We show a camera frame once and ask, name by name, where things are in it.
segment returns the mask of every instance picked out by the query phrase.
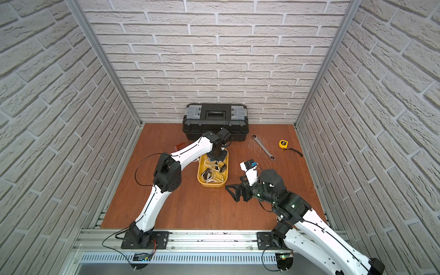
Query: toolbox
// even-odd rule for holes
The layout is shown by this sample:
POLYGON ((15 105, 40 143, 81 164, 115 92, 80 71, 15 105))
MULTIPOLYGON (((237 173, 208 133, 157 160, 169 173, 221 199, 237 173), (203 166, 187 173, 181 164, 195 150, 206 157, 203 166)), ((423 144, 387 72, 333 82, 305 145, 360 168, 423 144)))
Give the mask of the toolbox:
POLYGON ((207 131, 217 133, 225 127, 233 141, 245 141, 249 133, 247 109, 243 104, 191 103, 183 117, 183 132, 197 140, 207 131))

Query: yellow tray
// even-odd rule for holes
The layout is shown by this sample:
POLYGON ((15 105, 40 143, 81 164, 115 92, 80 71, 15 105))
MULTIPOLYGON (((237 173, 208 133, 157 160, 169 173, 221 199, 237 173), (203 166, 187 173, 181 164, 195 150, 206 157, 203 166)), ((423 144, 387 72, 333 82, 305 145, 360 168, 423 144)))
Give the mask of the yellow tray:
MULTIPOLYGON (((218 161, 217 163, 218 166, 222 168, 223 165, 228 165, 228 161, 229 161, 229 152, 227 153, 226 158, 224 159, 223 162, 218 161)), ((229 166, 226 166, 226 171, 220 173, 223 176, 222 183, 206 183, 205 180, 202 178, 202 174, 209 167, 208 166, 209 163, 216 163, 216 161, 210 161, 206 154, 200 157, 200 162, 198 163, 197 180, 205 187, 222 187, 227 181, 227 171, 229 169, 229 166)))

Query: wrench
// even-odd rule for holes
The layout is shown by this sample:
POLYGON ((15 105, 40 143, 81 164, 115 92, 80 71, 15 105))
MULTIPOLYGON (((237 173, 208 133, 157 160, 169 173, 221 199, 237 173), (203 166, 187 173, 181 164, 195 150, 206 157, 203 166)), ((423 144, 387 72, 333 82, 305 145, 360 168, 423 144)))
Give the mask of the wrench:
POLYGON ((252 138, 261 146, 261 148, 263 148, 263 150, 266 152, 266 154, 268 154, 271 161, 274 161, 275 157, 271 153, 269 153, 269 151, 266 149, 266 147, 264 147, 264 145, 261 143, 261 141, 257 138, 257 135, 252 135, 252 138))

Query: yellow tape measure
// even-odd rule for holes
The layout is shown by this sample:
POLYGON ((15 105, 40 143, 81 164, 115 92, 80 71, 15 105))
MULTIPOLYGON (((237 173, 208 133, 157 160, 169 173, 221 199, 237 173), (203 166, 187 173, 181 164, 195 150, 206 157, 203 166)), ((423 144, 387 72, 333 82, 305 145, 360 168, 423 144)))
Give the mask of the yellow tape measure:
POLYGON ((278 146, 280 147, 280 148, 283 148, 283 149, 287 149, 287 144, 288 144, 289 142, 287 141, 287 140, 280 140, 279 141, 279 143, 278 143, 278 146))

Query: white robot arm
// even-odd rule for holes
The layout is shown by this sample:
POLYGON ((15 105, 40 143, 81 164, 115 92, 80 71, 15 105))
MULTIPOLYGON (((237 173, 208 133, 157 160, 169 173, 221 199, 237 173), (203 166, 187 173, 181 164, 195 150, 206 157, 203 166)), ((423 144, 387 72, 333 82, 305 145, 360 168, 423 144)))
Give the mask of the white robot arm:
POLYGON ((151 233, 156 218, 167 197, 177 189, 182 181, 182 170, 193 160, 207 154, 211 159, 223 161, 227 151, 222 146, 231 138, 228 130, 217 134, 204 133, 198 140, 172 154, 162 153, 154 172, 153 187, 141 213, 130 223, 124 243, 130 243, 131 249, 146 248, 151 244, 151 233))
POLYGON ((381 275, 385 269, 376 258, 368 258, 337 235, 299 195, 286 189, 273 169, 255 175, 257 163, 252 159, 240 164, 246 178, 241 184, 227 185, 236 202, 257 198, 269 202, 280 222, 272 230, 267 247, 284 244, 320 267, 329 275, 381 275), (305 232, 311 240, 298 233, 305 232))
MULTIPOLYGON (((172 153, 161 154, 154 172, 153 188, 150 196, 125 235, 134 243, 132 249, 146 248, 151 243, 154 223, 165 200, 179 187, 181 171, 193 160, 207 154, 211 159, 223 161, 226 151, 222 145, 230 139, 228 130, 217 134, 207 132, 186 148, 172 153)), ((368 258, 355 250, 340 238, 318 214, 299 195, 286 189, 282 178, 273 169, 257 173, 257 163, 252 159, 242 162, 240 167, 246 177, 241 184, 227 185, 226 190, 236 202, 257 198, 269 202, 272 211, 281 219, 272 230, 269 246, 286 246, 299 252, 329 275, 381 275, 385 269, 383 263, 368 258), (304 238, 296 228, 305 232, 311 240, 304 238)))

